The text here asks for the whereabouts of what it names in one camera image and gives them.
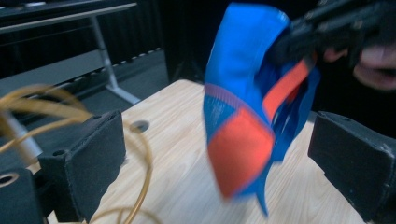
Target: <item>wooden surface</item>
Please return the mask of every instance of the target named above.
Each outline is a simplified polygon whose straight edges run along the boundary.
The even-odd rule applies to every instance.
[[[206,156],[203,86],[180,80],[123,113],[130,124],[147,120],[144,135],[154,157],[154,172],[143,208],[162,223],[363,223],[345,198],[307,157],[312,122],[292,143],[283,164],[274,166],[265,190],[269,217],[256,199],[225,203],[219,196]],[[125,130],[127,162],[102,198],[96,214],[132,206],[144,181],[145,165]],[[117,223],[117,215],[93,223]],[[138,215],[134,223],[154,223]]]

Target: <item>blue and orange bag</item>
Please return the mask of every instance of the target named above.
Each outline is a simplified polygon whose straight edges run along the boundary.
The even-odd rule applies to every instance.
[[[289,26],[276,8],[230,4],[205,72],[207,151],[219,191],[226,199],[256,195],[265,214],[268,172],[303,128],[319,82],[309,60],[266,61]]]

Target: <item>hand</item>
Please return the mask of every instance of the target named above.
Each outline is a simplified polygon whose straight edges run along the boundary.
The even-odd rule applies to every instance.
[[[327,62],[334,62],[343,56],[347,56],[347,50],[326,49],[324,53]],[[396,76],[379,69],[396,69],[396,42],[364,49],[353,71],[355,78],[363,85],[381,91],[396,90]]]

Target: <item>wooden table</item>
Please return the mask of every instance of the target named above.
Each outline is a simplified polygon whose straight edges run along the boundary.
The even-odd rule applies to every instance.
[[[125,111],[124,122],[147,120],[144,135],[154,156],[154,172],[143,208],[162,223],[363,223],[347,200],[307,157],[313,123],[307,122],[290,146],[283,164],[267,180],[265,218],[256,199],[224,203],[210,170],[205,148],[203,86],[180,80]],[[136,141],[125,130],[127,147]],[[129,152],[118,179],[109,187],[96,214],[131,206],[141,190],[145,165]],[[93,223],[116,223],[117,215]],[[134,223],[153,223],[138,215]]]

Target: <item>blue fabric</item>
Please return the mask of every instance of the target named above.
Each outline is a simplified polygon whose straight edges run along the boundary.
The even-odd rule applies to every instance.
[[[235,195],[256,195],[264,214],[267,214],[264,189],[268,172],[273,162],[283,160],[290,143],[303,128],[320,77],[318,70],[314,69],[305,85],[299,89],[297,97],[291,103],[283,103],[277,110],[274,123],[268,119],[266,111],[262,109],[262,100],[296,62],[275,67],[265,60],[265,52],[289,25],[286,15],[273,7],[230,4],[218,30],[205,73],[205,84],[221,87],[244,102],[276,136],[271,159],[261,174]],[[211,115],[205,110],[205,105],[213,104],[213,101],[208,96],[204,99],[208,142],[220,124],[233,113],[231,107],[219,105],[228,111],[228,116],[224,116],[224,119],[207,118]]]

